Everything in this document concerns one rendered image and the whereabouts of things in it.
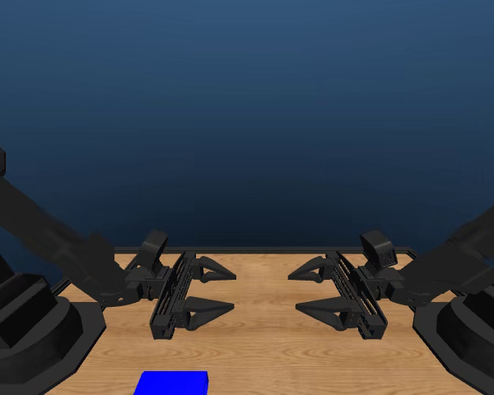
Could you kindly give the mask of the blue hollow socket block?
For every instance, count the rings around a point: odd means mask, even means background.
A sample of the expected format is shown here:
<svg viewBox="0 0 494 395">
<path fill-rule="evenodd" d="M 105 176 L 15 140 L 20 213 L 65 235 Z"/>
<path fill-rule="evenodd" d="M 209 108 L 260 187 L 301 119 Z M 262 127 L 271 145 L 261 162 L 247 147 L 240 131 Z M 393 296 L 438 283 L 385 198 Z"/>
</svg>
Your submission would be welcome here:
<svg viewBox="0 0 494 395">
<path fill-rule="evenodd" d="M 133 395 L 207 395 L 207 371 L 144 371 Z"/>
</svg>

